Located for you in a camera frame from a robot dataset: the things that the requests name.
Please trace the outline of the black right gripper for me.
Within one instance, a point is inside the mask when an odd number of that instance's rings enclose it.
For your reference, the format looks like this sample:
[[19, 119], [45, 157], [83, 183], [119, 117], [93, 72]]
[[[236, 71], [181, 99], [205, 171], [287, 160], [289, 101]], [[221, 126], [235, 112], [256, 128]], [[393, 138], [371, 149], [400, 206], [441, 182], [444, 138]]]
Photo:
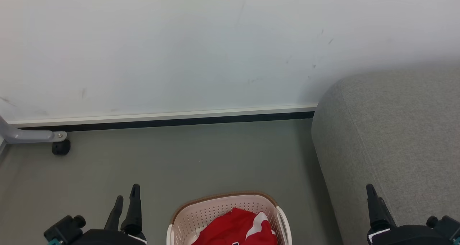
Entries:
[[369, 245], [458, 245], [459, 227], [434, 227], [396, 224], [372, 184], [366, 185], [371, 229], [384, 229], [367, 236]]

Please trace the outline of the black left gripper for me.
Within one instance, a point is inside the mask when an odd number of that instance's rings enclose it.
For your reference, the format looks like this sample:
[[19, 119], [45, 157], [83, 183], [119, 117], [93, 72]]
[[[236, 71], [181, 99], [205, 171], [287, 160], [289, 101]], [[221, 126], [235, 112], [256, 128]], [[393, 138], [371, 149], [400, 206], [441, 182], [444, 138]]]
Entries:
[[147, 241], [133, 235], [140, 235], [142, 226], [142, 206], [140, 199], [140, 185], [134, 184], [129, 196], [130, 204], [125, 220], [119, 232], [119, 219], [123, 209], [123, 196], [116, 198], [105, 229], [90, 229], [77, 238], [72, 245], [146, 245]]

